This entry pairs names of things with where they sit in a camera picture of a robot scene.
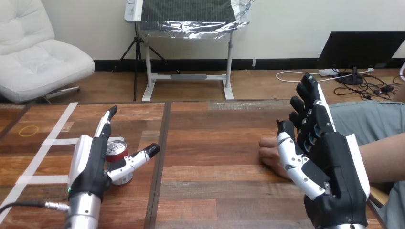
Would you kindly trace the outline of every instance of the monitor stand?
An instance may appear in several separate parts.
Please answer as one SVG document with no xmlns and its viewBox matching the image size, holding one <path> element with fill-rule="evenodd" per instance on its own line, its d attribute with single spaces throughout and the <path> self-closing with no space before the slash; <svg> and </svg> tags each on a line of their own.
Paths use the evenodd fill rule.
<svg viewBox="0 0 405 229">
<path fill-rule="evenodd" d="M 348 72 L 339 73 L 336 77 L 349 75 L 349 74 L 350 73 L 348 73 Z M 344 77 L 344 78 L 338 78 L 338 79 L 335 79 L 335 80 L 342 83 L 342 84 L 347 84 L 347 85 L 360 85 L 360 84 L 363 83 L 362 76 L 357 74 L 357 67 L 353 67 L 353 75 L 347 76 L 347 77 Z"/>
</svg>

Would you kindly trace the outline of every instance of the white tape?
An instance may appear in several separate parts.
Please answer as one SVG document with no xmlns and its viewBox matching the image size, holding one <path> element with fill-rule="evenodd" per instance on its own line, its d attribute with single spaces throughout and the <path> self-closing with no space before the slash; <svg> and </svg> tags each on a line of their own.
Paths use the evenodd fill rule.
<svg viewBox="0 0 405 229">
<path fill-rule="evenodd" d="M 77 143 L 77 140 L 79 138 L 61 138 L 61 139 L 45 139 L 44 142 L 42 142 L 43 146 L 56 146 L 56 145 L 75 145 Z M 108 139 L 108 142 L 115 141 L 115 140 L 121 140 L 124 141 L 123 137 L 111 137 Z"/>
<path fill-rule="evenodd" d="M 16 184 L 67 184 L 68 175 L 60 176 L 20 176 Z"/>
<path fill-rule="evenodd" d="M 68 107 L 66 108 L 66 110 L 64 111 L 62 116 L 59 118 L 58 122 L 53 127 L 52 131 L 49 133 L 49 135 L 46 139 L 54 140 L 56 137 L 58 137 L 59 132 L 62 130 L 63 126 L 65 125 L 66 121 L 69 119 L 70 115 L 72 114 L 72 112 L 76 108 L 76 106 L 77 106 L 77 103 L 70 103 L 68 105 Z M 25 169 L 22 176 L 31 177 L 32 175 L 34 175 L 35 171 L 41 164 L 43 158 L 45 157 L 46 153 L 48 153 L 48 150 L 50 148 L 51 148 L 51 145 L 41 146 L 41 148 L 38 150 L 35 157 L 32 159 L 31 163 Z M 15 184 L 13 189 L 11 190 L 11 192 L 4 199 L 1 206 L 4 206 L 11 202 L 15 202 L 18 199 L 18 197 L 21 195 L 21 193 L 24 190 L 26 185 L 27 184 Z M 0 224 L 3 222 L 4 218 L 6 218 L 7 213 L 10 211 L 10 209 L 11 208 L 8 208 L 0 215 Z"/>
</svg>

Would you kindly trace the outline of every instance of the black robotic glove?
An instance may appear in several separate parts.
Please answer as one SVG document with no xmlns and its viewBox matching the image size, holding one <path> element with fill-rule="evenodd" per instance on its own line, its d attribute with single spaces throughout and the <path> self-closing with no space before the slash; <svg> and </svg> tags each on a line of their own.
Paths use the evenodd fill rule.
<svg viewBox="0 0 405 229">
<path fill-rule="evenodd" d="M 287 174 L 306 193 L 305 209 L 317 229 L 367 226 L 370 186 L 354 135 L 336 132 L 322 89 L 306 73 L 291 98 L 290 121 L 278 122 L 278 151 Z M 294 127 L 298 136 L 295 141 Z"/>
</svg>

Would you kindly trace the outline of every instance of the person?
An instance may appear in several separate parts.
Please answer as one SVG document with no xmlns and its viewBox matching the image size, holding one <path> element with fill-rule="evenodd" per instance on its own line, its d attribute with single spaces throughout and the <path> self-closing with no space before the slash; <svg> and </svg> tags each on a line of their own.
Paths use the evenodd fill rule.
<svg viewBox="0 0 405 229">
<path fill-rule="evenodd" d="M 355 134 L 369 182 L 395 182 L 388 202 L 378 210 L 389 229 L 405 228 L 405 86 L 392 101 L 374 100 L 333 104 L 336 131 Z M 262 162 L 290 179 L 277 151 L 276 136 L 259 143 Z"/>
</svg>

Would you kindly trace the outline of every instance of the gray pants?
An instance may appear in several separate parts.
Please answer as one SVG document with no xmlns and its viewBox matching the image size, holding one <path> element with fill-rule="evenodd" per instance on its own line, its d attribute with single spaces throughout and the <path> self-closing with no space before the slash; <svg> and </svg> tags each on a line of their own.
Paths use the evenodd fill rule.
<svg viewBox="0 0 405 229">
<path fill-rule="evenodd" d="M 331 105 L 330 112 L 336 130 L 344 136 L 354 133 L 360 146 L 405 132 L 404 103 L 349 102 Z M 388 229 L 405 229 L 405 181 L 395 183 L 379 214 Z"/>
</svg>

